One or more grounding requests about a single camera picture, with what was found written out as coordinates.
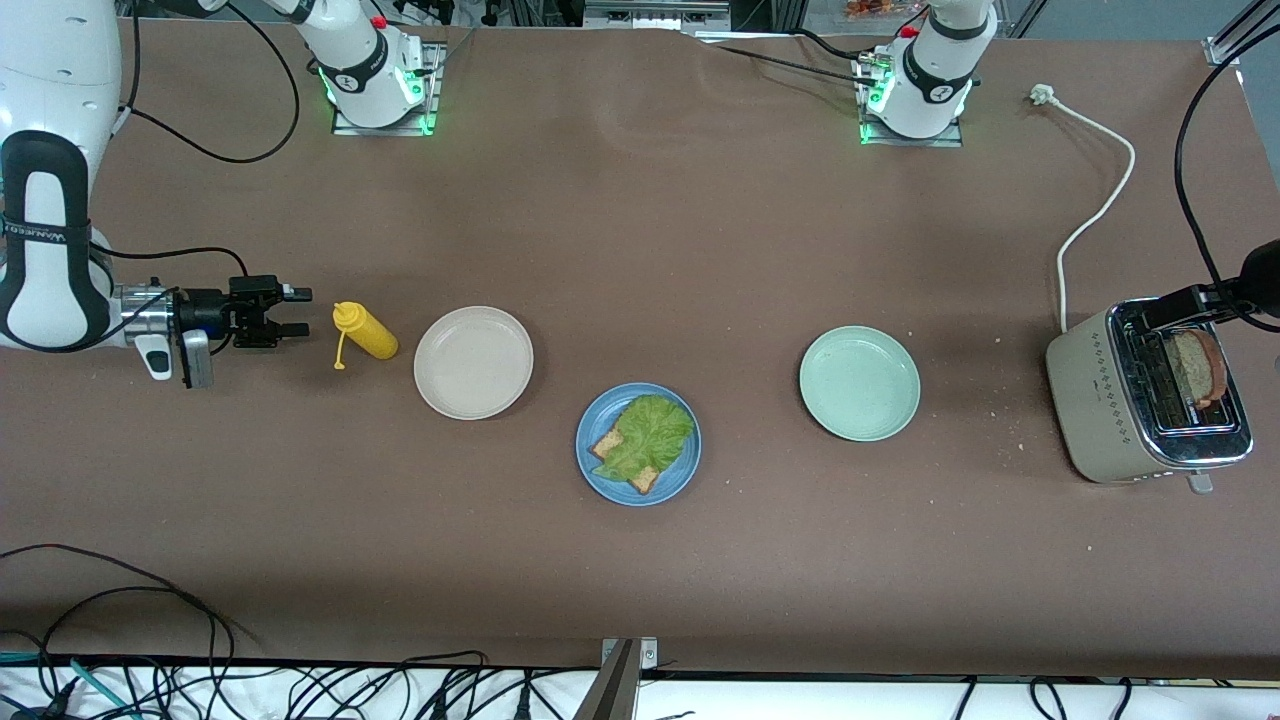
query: toaster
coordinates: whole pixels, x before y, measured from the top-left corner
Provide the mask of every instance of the toaster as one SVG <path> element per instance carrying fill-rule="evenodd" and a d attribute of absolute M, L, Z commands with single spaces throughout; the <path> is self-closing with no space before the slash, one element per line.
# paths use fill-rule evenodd
<path fill-rule="evenodd" d="M 1226 393 L 1197 407 L 1174 372 L 1174 334 L 1212 320 L 1151 329 L 1155 299 L 1129 300 L 1055 338 L 1046 352 L 1048 380 L 1071 464 L 1096 483 L 1135 483 L 1187 475 L 1192 491 L 1212 492 L 1208 470 L 1239 462 L 1253 448 L 1230 368 Z"/>

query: plate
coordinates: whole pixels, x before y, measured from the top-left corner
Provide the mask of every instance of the plate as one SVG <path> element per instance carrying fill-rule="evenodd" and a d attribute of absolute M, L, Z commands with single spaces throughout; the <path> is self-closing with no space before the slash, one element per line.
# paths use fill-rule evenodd
<path fill-rule="evenodd" d="M 534 343 L 497 307 L 462 307 L 426 331 L 413 355 L 422 400 L 454 420 L 483 420 L 511 407 L 534 374 Z"/>
<path fill-rule="evenodd" d="M 694 432 L 685 438 L 684 451 L 671 464 L 671 468 L 667 468 L 658 475 L 653 488 L 649 489 L 649 495 L 640 495 L 640 491 L 631 487 L 631 483 L 608 480 L 593 473 L 603 462 L 599 457 L 591 455 L 591 447 L 596 442 L 600 442 L 600 438 L 609 432 L 609 428 L 618 420 L 618 415 L 622 415 L 622 411 L 627 409 L 627 405 L 631 405 L 631 401 L 641 395 L 660 395 L 684 407 L 685 413 L 689 413 L 689 416 L 694 419 Z M 653 383 L 627 383 L 605 391 L 604 395 L 596 397 L 586 407 L 582 420 L 577 424 L 577 439 L 575 445 L 577 447 L 577 466 L 582 470 L 582 477 L 586 478 L 586 482 L 595 488 L 595 492 L 618 505 L 645 507 L 676 497 L 689 484 L 689 479 L 694 477 L 698 461 L 703 456 L 703 429 L 698 424 L 698 416 L 694 415 L 694 410 L 678 395 Z"/>
<path fill-rule="evenodd" d="M 920 405 L 920 373 L 892 337 L 860 325 L 828 331 L 800 363 L 800 396 L 814 420 L 845 439 L 884 439 Z"/>

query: light green plate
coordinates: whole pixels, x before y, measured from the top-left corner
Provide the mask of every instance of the light green plate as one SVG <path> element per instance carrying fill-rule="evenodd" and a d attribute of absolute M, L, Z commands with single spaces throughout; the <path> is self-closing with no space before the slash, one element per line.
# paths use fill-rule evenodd
<path fill-rule="evenodd" d="M 836 328 L 804 354 L 800 396 L 822 427 L 872 442 L 911 421 L 920 405 L 920 373 L 890 336 L 860 325 Z"/>

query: bottle cap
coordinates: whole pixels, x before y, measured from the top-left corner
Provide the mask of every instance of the bottle cap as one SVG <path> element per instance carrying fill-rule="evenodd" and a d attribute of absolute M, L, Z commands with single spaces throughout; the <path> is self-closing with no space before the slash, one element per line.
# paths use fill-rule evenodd
<path fill-rule="evenodd" d="M 352 333 L 365 324 L 369 310 L 358 302 L 338 302 L 333 306 L 333 324 L 344 333 Z"/>

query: lettuce leaf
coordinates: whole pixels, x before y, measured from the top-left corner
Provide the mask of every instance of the lettuce leaf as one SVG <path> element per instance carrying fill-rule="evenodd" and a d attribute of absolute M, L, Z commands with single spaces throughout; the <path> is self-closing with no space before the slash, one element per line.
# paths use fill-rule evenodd
<path fill-rule="evenodd" d="M 635 478 L 646 466 L 659 473 L 671 466 L 685 450 L 694 432 L 694 419 L 680 405 L 657 395 L 643 395 L 618 418 L 622 445 L 614 447 L 595 471 L 611 480 Z"/>

